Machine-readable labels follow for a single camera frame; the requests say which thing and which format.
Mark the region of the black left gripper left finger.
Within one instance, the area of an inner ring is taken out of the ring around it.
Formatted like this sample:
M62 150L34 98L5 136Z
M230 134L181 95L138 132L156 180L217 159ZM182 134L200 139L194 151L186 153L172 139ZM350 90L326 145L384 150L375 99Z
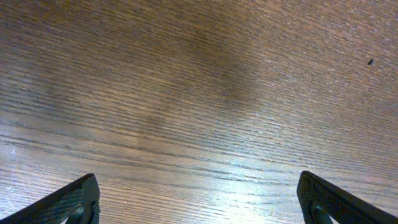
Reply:
M94 174L86 174L52 194L1 220L1 223L100 222L100 189Z

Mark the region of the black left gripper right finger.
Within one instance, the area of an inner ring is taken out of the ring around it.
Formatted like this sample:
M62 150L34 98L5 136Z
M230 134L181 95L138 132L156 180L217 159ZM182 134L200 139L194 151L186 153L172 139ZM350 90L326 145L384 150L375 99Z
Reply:
M303 171L297 196L306 224L394 224L397 217L361 200L321 177Z

